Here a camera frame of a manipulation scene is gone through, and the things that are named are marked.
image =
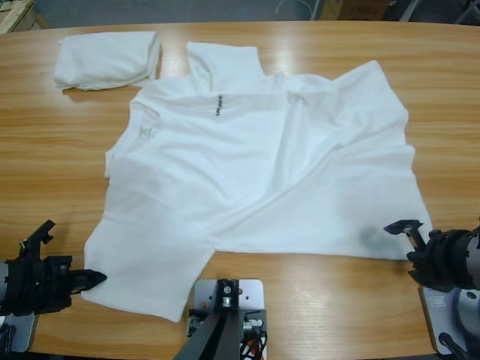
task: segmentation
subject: folded white cloth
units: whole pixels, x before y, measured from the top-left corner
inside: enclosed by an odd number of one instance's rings
[[[60,88],[100,90],[155,80],[160,51],[155,31],[74,35],[59,43],[53,78]]]

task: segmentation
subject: floor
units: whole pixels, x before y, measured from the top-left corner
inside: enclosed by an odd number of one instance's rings
[[[453,23],[466,0],[423,0],[412,21]],[[309,20],[315,0],[36,0],[53,28],[133,23]],[[397,21],[410,0],[397,0],[385,20]],[[480,16],[465,21],[479,25]]]

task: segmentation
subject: cardboard box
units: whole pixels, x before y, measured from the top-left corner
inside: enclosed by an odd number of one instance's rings
[[[391,0],[325,0],[320,20],[383,20]]]

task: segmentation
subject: wooden table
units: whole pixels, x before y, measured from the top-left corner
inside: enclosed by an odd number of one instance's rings
[[[187,41],[259,47],[267,74],[334,78],[376,59],[410,112],[415,174],[436,227],[472,229],[480,214],[480,28],[393,22],[256,22],[63,28],[0,36],[0,258],[51,218],[43,255],[73,254],[101,218],[104,152],[138,89],[60,91],[57,40],[158,30],[160,76],[188,72]],[[216,253],[202,278],[259,278],[272,360],[366,359],[432,353],[417,285],[405,262],[339,256]],[[174,324],[83,301],[40,316],[32,350],[171,359],[186,341]]]

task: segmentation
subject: white t-shirt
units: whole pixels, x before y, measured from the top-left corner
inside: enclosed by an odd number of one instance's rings
[[[85,299],[179,321],[214,251],[406,258],[383,227],[431,222],[376,61],[330,80],[266,76],[253,47],[187,50],[191,74],[142,89],[106,153],[85,267],[108,279]]]

